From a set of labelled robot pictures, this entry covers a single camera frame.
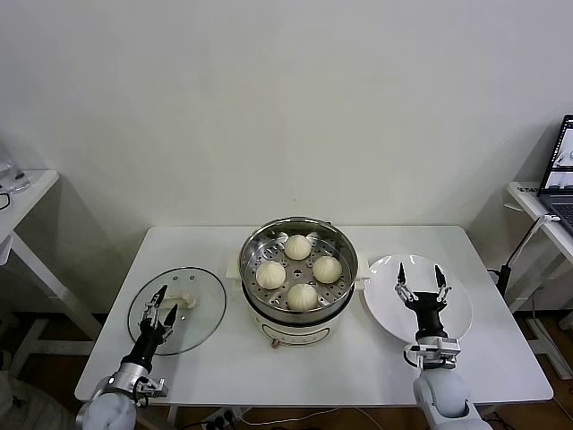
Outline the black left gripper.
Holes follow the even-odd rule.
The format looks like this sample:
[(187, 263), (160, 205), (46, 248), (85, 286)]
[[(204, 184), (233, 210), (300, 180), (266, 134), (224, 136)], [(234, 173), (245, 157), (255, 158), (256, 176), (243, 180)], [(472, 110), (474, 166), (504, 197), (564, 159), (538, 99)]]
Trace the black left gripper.
[(152, 358), (157, 348), (163, 344), (173, 332), (178, 304), (175, 304), (169, 310), (164, 322), (153, 326), (158, 323), (159, 308), (166, 292), (167, 287), (163, 286), (152, 296), (151, 300), (145, 304), (142, 320), (149, 320), (149, 324), (140, 325), (140, 336), (135, 341), (130, 353), (122, 358), (121, 364), (129, 363), (138, 366), (151, 366)]

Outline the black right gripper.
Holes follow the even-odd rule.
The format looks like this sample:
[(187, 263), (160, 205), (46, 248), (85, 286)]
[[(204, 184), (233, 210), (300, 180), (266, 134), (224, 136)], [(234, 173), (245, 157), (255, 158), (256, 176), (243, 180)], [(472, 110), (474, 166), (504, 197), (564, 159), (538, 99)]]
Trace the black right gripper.
[(395, 291), (405, 303), (406, 308), (413, 311), (416, 316), (418, 330), (415, 339), (429, 337), (447, 338), (448, 334), (440, 320), (440, 312), (447, 306), (447, 295), (451, 291), (446, 277), (438, 265), (434, 266), (437, 282), (437, 293), (414, 293), (406, 284), (406, 273), (403, 263), (399, 264)]

